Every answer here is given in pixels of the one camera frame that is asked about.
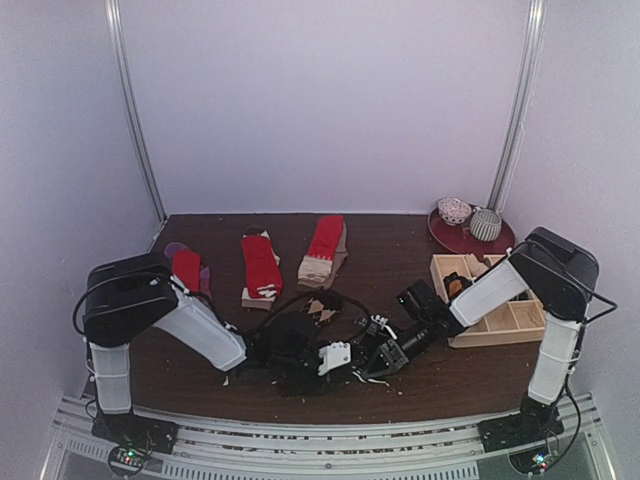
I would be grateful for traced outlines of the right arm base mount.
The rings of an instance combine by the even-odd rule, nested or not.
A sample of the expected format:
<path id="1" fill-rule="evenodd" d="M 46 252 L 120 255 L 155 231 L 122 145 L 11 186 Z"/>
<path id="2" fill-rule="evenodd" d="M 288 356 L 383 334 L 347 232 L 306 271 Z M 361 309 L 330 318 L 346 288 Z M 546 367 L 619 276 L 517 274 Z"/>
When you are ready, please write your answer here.
<path id="1" fill-rule="evenodd" d="M 564 432 L 556 404 L 545 405 L 525 397 L 514 414 L 483 420 L 478 433 L 486 453 L 544 440 Z"/>

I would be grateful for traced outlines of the brown argyle sock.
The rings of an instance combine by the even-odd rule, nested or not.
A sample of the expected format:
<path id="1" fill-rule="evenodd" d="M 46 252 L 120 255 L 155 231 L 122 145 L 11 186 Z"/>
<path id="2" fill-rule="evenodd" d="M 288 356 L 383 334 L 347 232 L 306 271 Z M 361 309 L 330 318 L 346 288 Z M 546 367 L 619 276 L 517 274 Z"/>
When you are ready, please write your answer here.
<path id="1" fill-rule="evenodd" d="M 341 309 L 340 300 L 314 297 L 307 301 L 301 311 L 312 320 L 314 326 L 324 327 L 333 321 Z"/>

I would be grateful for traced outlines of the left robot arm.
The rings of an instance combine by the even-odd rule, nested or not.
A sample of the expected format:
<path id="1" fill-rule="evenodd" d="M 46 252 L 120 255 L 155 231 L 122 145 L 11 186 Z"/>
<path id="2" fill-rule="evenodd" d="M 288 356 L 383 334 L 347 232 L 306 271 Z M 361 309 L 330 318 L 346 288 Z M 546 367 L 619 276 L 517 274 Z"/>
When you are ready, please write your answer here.
<path id="1" fill-rule="evenodd" d="M 97 409 L 105 415 L 106 429 L 123 444 L 137 442 L 144 433 L 142 419 L 133 414 L 129 351 L 133 340 L 151 328 L 176 338 L 221 372 L 281 370 L 303 388 L 322 383 L 354 360 L 351 343 L 322 343 L 314 319 L 287 306 L 246 331 L 221 320 L 208 297 L 189 288 L 158 252 L 91 270 L 72 325 L 88 349 Z"/>

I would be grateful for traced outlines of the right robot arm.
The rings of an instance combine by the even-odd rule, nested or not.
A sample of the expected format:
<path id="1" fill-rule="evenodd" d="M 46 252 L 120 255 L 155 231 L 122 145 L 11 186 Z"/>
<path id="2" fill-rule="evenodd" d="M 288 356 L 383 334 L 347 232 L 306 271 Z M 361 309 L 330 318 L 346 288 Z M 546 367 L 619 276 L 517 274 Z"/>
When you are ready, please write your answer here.
<path id="1" fill-rule="evenodd" d="M 548 406 L 562 395 L 580 356 L 599 264 L 583 248 L 538 227 L 504 254 L 436 254 L 432 282 L 419 280 L 398 296 L 414 325 L 393 331 L 374 319 L 360 377 L 375 382 L 403 369 L 432 344 L 455 349 L 539 343 L 526 398 L 513 419 L 519 440 L 535 440 L 551 424 Z"/>

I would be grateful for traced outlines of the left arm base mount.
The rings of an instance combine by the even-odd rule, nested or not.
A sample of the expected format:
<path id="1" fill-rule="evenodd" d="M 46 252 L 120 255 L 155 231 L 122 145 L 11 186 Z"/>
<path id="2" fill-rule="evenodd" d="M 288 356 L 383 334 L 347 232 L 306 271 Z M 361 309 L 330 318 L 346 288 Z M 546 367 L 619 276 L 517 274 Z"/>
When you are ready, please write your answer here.
<path id="1" fill-rule="evenodd" d="M 127 449 L 171 454 L 177 440 L 178 425 L 171 421 L 136 415 L 106 414 L 97 411 L 91 433 Z"/>

